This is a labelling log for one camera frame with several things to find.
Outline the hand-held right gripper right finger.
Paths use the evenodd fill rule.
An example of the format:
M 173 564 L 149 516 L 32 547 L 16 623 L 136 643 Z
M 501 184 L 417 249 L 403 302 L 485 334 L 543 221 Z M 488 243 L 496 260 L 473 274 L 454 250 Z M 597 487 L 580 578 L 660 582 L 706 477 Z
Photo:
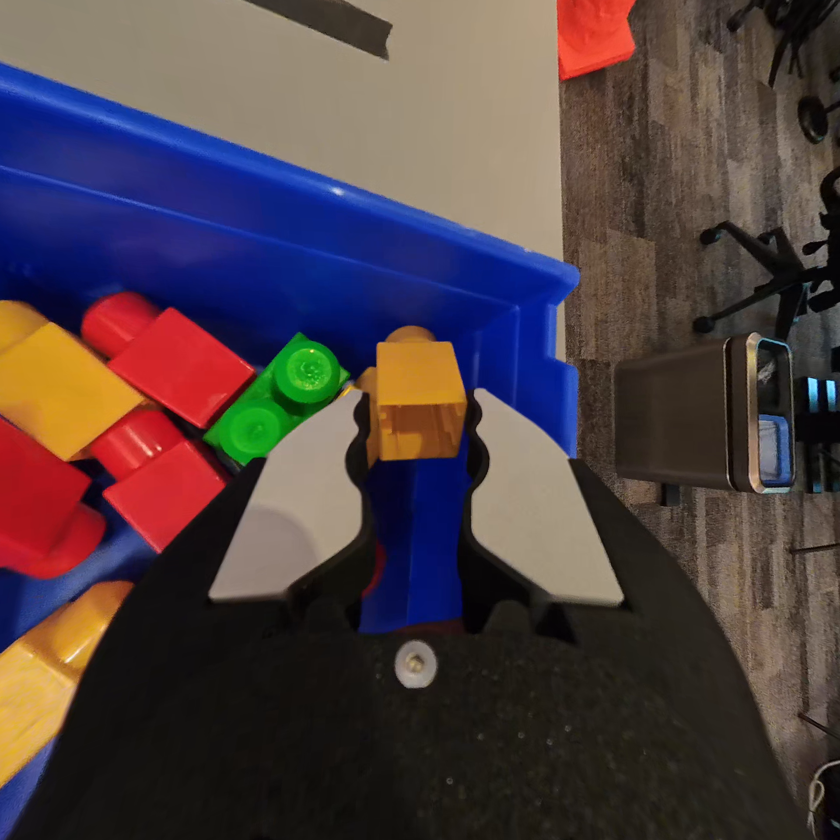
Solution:
M 620 606 L 623 589 L 562 447 L 483 387 L 468 395 L 465 432 L 458 560 L 489 565 L 527 600 Z

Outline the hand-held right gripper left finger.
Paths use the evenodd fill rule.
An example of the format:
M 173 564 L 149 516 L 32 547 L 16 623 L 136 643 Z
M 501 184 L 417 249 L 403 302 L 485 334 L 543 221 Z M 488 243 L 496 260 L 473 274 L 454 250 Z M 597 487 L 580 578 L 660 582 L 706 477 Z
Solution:
M 361 623 L 375 572 L 369 472 L 370 397 L 350 391 L 247 468 L 208 517 L 215 617 L 279 613 L 298 623 L 326 602 Z

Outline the yellow toy block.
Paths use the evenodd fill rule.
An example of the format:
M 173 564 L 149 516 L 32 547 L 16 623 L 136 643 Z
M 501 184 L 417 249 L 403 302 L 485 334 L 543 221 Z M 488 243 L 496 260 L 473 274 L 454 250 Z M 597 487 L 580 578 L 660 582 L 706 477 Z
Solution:
M 455 458 L 467 394 L 453 344 L 406 325 L 377 344 L 375 371 L 380 459 Z

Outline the pile of colourful toy blocks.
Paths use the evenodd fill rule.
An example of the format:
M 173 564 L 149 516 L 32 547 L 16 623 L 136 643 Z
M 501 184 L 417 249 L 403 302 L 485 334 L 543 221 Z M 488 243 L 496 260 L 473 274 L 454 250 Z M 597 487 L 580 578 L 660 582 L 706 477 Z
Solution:
M 345 391 L 350 374 L 296 333 L 261 372 L 174 308 L 123 291 L 87 310 L 80 337 L 2 301 L 2 570 L 51 580 L 96 552 L 107 523 L 84 500 L 96 460 L 106 502 L 161 552 L 237 466 Z

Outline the blue plastic bin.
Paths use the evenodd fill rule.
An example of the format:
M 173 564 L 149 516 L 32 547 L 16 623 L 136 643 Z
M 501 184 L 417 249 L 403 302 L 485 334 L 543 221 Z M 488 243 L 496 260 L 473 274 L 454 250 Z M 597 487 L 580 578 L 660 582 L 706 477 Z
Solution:
M 2 66 L 2 291 L 76 327 L 138 291 L 262 364 L 296 333 L 353 373 L 416 320 L 575 455 L 555 359 L 576 269 L 324 175 Z

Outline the black office chair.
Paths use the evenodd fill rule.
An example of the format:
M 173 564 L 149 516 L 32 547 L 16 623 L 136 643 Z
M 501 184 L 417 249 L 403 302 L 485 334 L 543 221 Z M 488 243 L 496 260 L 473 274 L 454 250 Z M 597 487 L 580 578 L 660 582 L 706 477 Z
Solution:
M 768 86 L 773 89 L 784 61 L 788 74 L 795 72 L 803 77 L 803 46 L 838 8 L 838 1 L 749 1 L 734 11 L 726 27 L 735 34 L 752 12 L 759 11 L 778 34 L 768 75 Z M 805 96 L 798 101 L 797 122 L 810 144 L 819 145 L 826 139 L 829 115 L 838 107 L 838 100 L 825 104 L 818 96 Z
M 700 233 L 699 241 L 704 246 L 718 242 L 723 233 L 728 233 L 770 273 L 770 279 L 756 286 L 751 295 L 731 306 L 710 315 L 697 317 L 691 327 L 694 333 L 708 334 L 720 320 L 777 296 L 779 303 L 773 338 L 786 342 L 795 321 L 807 311 L 824 312 L 838 304 L 838 179 L 839 168 L 836 167 L 820 184 L 820 196 L 824 204 L 824 212 L 820 218 L 827 231 L 826 238 L 808 243 L 802 248 L 802 253 L 809 256 L 826 247 L 827 258 L 823 266 L 805 267 L 782 227 L 772 228 L 754 237 L 726 220 Z

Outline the orange traffic cone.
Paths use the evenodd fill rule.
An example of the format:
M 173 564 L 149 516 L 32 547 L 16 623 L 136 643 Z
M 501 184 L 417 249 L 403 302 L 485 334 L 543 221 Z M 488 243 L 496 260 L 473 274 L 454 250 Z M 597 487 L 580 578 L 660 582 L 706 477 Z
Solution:
M 629 15 L 635 1 L 557 1 L 558 61 L 562 81 L 631 58 Z

